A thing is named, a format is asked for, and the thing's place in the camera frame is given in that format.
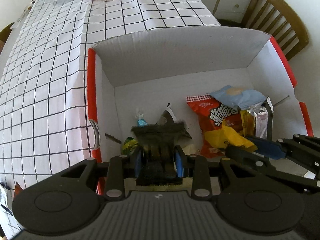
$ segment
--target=box flap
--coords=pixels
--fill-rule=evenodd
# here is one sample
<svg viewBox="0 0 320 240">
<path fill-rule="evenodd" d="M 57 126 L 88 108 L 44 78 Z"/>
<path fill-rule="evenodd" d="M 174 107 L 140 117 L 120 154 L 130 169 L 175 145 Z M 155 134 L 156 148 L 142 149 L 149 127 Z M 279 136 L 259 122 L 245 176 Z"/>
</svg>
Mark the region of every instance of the box flap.
<svg viewBox="0 0 320 240">
<path fill-rule="evenodd" d="M 110 83 L 117 87 L 183 74 L 244 68 L 269 39 L 269 34 L 251 29 L 186 26 L 122 35 L 93 48 Z"/>
</svg>

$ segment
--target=wooden chair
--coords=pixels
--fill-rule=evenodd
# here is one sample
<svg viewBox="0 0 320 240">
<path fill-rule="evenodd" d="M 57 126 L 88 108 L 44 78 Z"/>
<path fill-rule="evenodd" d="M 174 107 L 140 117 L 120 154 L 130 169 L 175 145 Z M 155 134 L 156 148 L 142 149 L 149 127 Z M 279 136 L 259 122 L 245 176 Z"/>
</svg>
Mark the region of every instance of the wooden chair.
<svg viewBox="0 0 320 240">
<path fill-rule="evenodd" d="M 5 27 L 1 32 L 0 32 L 0 54 L 2 52 L 2 49 L 4 47 L 5 42 L 7 41 L 10 33 L 11 33 L 11 26 L 13 23 L 9 24 L 7 27 Z"/>
<path fill-rule="evenodd" d="M 241 24 L 273 35 L 287 60 L 309 44 L 303 22 L 284 0 L 251 0 Z"/>
</svg>

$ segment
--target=cardboard box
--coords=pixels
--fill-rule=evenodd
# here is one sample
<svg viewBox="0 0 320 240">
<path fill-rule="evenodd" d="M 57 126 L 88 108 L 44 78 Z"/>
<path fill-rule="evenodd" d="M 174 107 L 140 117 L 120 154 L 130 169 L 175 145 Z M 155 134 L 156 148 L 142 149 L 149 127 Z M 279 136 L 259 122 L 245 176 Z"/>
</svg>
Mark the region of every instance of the cardboard box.
<svg viewBox="0 0 320 240">
<path fill-rule="evenodd" d="M 186 96 L 225 85 L 244 86 L 270 96 L 274 105 L 273 140 L 312 135 L 308 112 L 295 98 L 297 84 L 276 40 L 261 31 L 187 26 L 110 38 L 89 49 L 88 116 L 95 128 L 93 151 L 99 161 L 120 154 L 120 144 L 136 125 L 136 108 L 155 123 L 167 103 L 184 120 L 192 142 L 201 148 L 198 118 Z"/>
</svg>

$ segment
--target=light blue snack packet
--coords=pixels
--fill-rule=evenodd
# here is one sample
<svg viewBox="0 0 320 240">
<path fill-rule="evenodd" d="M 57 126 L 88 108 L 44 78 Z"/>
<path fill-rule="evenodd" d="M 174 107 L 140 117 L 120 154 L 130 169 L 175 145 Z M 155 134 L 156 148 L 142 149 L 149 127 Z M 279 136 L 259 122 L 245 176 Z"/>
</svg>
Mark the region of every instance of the light blue snack packet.
<svg viewBox="0 0 320 240">
<path fill-rule="evenodd" d="M 248 110 L 250 106 L 262 104 L 267 99 L 267 97 L 262 95 L 259 91 L 236 88 L 230 85 L 212 92 L 210 95 L 220 103 L 235 110 L 238 110 L 238 107 L 241 110 Z"/>
</svg>

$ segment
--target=grid pattern tablecloth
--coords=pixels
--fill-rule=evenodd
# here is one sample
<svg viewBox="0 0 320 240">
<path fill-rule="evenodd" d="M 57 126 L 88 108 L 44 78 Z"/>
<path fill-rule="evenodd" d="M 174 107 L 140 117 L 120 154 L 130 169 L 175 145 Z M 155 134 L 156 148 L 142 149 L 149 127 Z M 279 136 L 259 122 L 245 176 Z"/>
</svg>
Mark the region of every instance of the grid pattern tablecloth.
<svg viewBox="0 0 320 240">
<path fill-rule="evenodd" d="M 0 81 L 0 182 L 25 188 L 91 156 L 88 48 L 126 33 L 189 25 L 219 23 L 200 0 L 37 0 Z"/>
</svg>

